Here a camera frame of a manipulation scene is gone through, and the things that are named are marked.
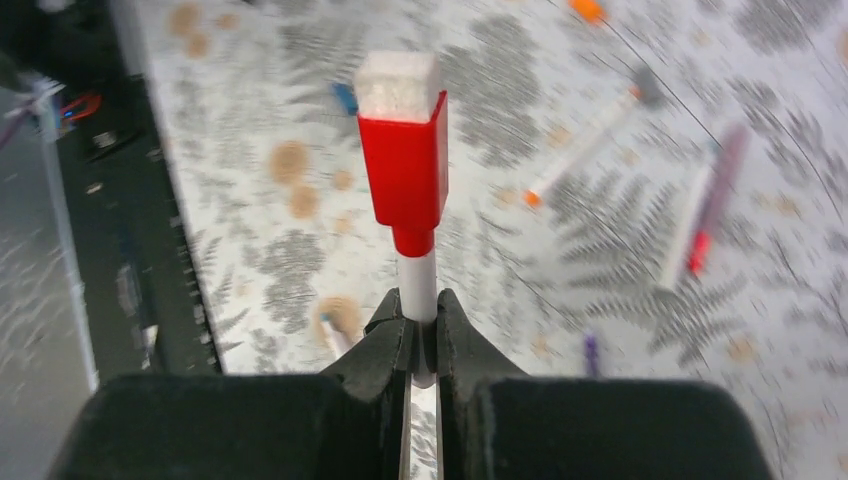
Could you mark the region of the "blue pen cap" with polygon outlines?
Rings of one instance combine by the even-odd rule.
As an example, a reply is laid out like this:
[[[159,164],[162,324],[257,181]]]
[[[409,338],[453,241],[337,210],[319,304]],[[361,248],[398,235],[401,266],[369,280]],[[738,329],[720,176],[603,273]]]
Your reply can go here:
[[[356,116],[358,103],[352,87],[345,83],[333,83],[331,88],[342,111],[348,116]]]

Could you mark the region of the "orange pen cap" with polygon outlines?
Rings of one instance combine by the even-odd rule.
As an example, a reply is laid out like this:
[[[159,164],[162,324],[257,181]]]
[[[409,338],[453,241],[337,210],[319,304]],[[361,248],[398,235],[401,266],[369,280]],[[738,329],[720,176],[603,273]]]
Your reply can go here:
[[[569,6],[587,23],[602,23],[606,11],[600,0],[569,0]]]

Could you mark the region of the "pink red pen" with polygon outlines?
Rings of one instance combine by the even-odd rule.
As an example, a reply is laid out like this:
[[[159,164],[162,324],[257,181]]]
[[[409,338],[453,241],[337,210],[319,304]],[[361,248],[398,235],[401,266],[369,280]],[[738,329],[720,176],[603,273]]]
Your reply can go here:
[[[699,274],[707,263],[715,232],[746,154],[748,129],[731,128],[716,150],[716,158],[702,166],[678,198],[673,230],[656,285],[675,289],[684,272]]]

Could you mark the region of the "white pen orange tip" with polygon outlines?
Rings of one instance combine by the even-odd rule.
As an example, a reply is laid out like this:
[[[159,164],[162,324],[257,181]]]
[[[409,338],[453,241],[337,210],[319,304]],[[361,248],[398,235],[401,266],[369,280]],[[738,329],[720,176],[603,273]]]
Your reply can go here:
[[[647,64],[639,66],[633,71],[629,90],[597,110],[584,128],[566,143],[565,154],[542,170],[525,191],[524,203],[534,209],[541,207],[550,190],[567,174],[578,170],[634,109],[656,107],[662,99],[662,88],[656,74]]]

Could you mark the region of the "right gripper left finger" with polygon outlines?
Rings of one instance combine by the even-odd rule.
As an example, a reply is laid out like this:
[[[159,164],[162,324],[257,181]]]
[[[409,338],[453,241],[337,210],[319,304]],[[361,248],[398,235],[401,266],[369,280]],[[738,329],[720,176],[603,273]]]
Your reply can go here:
[[[53,479],[404,479],[413,324],[390,290],[318,373],[142,374],[86,403]]]

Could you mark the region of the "purple pen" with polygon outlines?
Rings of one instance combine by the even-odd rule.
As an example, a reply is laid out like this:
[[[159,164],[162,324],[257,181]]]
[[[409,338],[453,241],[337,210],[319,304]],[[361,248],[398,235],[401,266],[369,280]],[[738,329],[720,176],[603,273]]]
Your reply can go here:
[[[583,354],[586,376],[599,378],[601,376],[599,342],[596,334],[592,331],[587,331],[584,334]]]

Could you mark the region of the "white pen blue tip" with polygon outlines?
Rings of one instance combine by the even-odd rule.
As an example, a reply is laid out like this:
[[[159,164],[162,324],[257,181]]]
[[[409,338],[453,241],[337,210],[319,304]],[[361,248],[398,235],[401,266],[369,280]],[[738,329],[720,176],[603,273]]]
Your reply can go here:
[[[320,326],[335,359],[339,359],[353,347],[354,341],[343,329],[335,325],[333,319],[331,314],[322,313]]]

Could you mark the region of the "white pen red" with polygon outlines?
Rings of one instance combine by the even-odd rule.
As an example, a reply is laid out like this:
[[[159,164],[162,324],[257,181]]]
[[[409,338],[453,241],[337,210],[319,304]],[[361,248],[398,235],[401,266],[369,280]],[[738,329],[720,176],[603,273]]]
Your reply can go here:
[[[432,249],[422,257],[398,256],[399,295],[402,315],[416,322],[412,382],[421,389],[436,381],[436,323],[438,290],[436,254]]]

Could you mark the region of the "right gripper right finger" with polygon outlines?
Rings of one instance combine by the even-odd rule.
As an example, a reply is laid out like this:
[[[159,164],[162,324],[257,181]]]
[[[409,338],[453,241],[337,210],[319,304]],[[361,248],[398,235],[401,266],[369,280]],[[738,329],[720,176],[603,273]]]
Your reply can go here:
[[[536,377],[470,323],[436,320],[443,479],[768,479],[752,425],[702,381]]]

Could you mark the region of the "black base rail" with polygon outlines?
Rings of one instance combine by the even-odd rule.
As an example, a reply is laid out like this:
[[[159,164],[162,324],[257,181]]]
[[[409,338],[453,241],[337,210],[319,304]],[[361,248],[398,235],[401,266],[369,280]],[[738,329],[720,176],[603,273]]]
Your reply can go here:
[[[220,373],[145,79],[65,122],[56,147],[100,380]]]

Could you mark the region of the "red pen cap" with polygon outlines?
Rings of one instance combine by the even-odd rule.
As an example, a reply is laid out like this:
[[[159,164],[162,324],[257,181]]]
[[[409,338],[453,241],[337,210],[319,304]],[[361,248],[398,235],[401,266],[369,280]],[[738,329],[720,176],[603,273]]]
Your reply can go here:
[[[354,74],[376,220],[397,252],[427,255],[448,195],[447,91],[437,56],[372,51]]]

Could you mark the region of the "floral table mat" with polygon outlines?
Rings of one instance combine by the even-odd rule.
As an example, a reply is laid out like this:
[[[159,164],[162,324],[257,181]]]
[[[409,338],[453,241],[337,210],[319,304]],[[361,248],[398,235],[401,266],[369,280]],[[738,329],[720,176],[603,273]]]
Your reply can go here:
[[[727,388],[780,479],[847,475],[847,5],[140,1],[164,137],[231,373],[317,370],[396,282],[356,122],[331,85],[371,50],[441,54],[439,281],[523,369]],[[534,209],[523,195],[647,64],[637,107]],[[748,129],[704,270],[657,287],[678,198]]]

